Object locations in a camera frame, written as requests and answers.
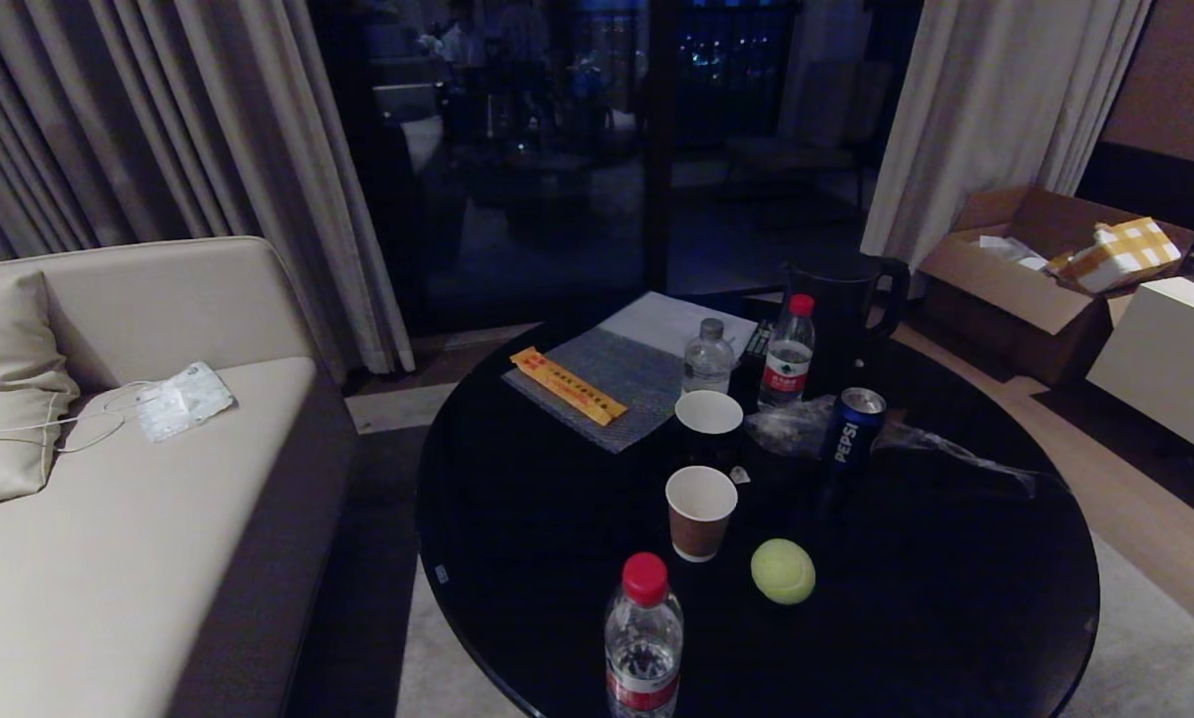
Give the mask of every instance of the white cable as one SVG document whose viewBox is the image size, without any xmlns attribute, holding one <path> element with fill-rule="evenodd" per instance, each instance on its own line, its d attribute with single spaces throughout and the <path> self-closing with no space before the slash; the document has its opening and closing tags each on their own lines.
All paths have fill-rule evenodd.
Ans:
<svg viewBox="0 0 1194 718">
<path fill-rule="evenodd" d="M 137 382 L 130 382 L 130 383 L 123 385 L 123 386 L 118 387 L 118 393 L 117 394 L 110 395 L 109 399 L 105 399 L 104 404 L 100 404 L 100 411 L 96 412 L 96 413 L 82 413 L 82 415 L 80 415 L 80 417 L 72 417 L 72 418 L 68 418 L 68 419 L 54 419 L 54 422 L 42 422 L 41 424 L 30 424 L 30 425 L 26 425 L 26 426 L 12 426 L 12 428 L 8 428 L 8 429 L 0 429 L 0 435 L 5 435 L 5 432 L 13 432 L 13 431 L 31 431 L 32 429 L 45 429 L 45 428 L 49 428 L 49 426 L 60 426 L 60 425 L 63 425 L 63 424 L 72 424 L 72 423 L 75 423 L 75 422 L 81 422 L 81 419 L 94 419 L 94 418 L 98 418 L 98 417 L 117 417 L 118 418 L 117 425 L 115 425 L 112 429 L 109 429 L 109 431 L 101 432 L 98 437 L 94 437 L 94 440 L 91 440 L 91 441 L 88 441 L 87 443 L 85 443 L 82 446 L 72 447 L 72 449 L 57 449 L 57 453 L 59 454 L 73 454 L 76 450 L 91 449 L 92 446 L 96 446 L 96 444 L 100 443 L 100 441 L 106 440 L 106 437 L 113 436 L 115 432 L 118 432 L 118 429 L 123 428 L 123 425 L 127 424 L 127 417 L 124 417 L 122 413 L 113 412 L 113 410 L 110 410 L 110 406 L 113 404 L 113 401 L 116 401 L 118 399 L 122 399 L 122 397 L 124 397 L 124 395 L 129 395 L 130 392 L 127 391 L 127 389 L 135 388 L 135 387 L 141 387 L 141 386 L 153 386 L 153 385 L 158 385 L 158 382 L 137 381 Z M 143 401 L 136 401 L 136 404 L 131 404 L 130 406 L 124 406 L 123 409 L 121 409 L 118 411 L 119 412 L 125 412 L 125 410 L 128 410 L 128 409 L 135 409 L 136 406 L 140 406 L 141 404 L 144 404 L 144 403 Z M 33 440 L 31 440 L 31 437 L 0 437 L 0 441 L 17 441 L 17 442 L 21 442 L 21 443 L 31 443 L 33 446 L 39 447 L 41 449 L 49 449 L 51 447 L 47 441 L 33 441 Z"/>
</svg>

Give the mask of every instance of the face mask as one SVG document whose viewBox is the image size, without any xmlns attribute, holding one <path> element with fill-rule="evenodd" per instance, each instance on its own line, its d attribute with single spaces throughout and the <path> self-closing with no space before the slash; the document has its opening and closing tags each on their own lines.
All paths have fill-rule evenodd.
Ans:
<svg viewBox="0 0 1194 718">
<path fill-rule="evenodd" d="M 232 392 L 202 362 L 136 394 L 140 426 L 155 442 L 201 425 L 232 405 Z"/>
</svg>

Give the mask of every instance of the plastic bag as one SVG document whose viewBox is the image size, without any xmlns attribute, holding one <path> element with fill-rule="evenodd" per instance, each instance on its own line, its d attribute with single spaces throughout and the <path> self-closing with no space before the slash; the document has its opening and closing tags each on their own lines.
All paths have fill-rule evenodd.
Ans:
<svg viewBox="0 0 1194 718">
<path fill-rule="evenodd" d="M 820 395 L 810 401 L 767 409 L 764 412 L 751 413 L 743 421 L 743 426 L 762 449 L 771 454 L 817 458 L 827 428 L 832 423 L 833 404 L 835 395 Z M 1027 491 L 1028 498 L 1035 497 L 1035 478 L 1045 475 L 1023 468 L 1005 467 L 990 459 L 979 459 L 958 443 L 901 422 L 885 422 L 876 443 L 872 444 L 872 450 L 875 449 L 941 450 L 972 467 L 1015 477 Z"/>
</svg>

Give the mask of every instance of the beige curtain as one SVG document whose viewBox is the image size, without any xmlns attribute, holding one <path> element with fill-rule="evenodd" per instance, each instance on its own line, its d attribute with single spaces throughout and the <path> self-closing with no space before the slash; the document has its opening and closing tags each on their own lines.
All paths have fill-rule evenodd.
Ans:
<svg viewBox="0 0 1194 718">
<path fill-rule="evenodd" d="M 0 259 L 234 233 L 336 378 L 414 368 L 304 0 L 0 0 Z"/>
<path fill-rule="evenodd" d="M 1150 5 L 925 4 L 862 251 L 916 268 L 970 192 L 1076 191 Z"/>
</svg>

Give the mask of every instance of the white paper cup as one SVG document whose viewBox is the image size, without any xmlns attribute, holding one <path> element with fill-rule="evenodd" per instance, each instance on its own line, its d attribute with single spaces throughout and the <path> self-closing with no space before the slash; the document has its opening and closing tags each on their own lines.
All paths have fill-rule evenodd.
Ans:
<svg viewBox="0 0 1194 718">
<path fill-rule="evenodd" d="M 676 415 L 690 431 L 700 435 L 727 435 L 743 425 L 743 406 L 734 397 L 719 391 L 691 391 L 681 395 Z"/>
<path fill-rule="evenodd" d="M 672 548 L 694 564 L 712 559 L 738 505 L 734 483 L 712 467 L 685 467 L 669 478 L 664 493 Z"/>
</svg>

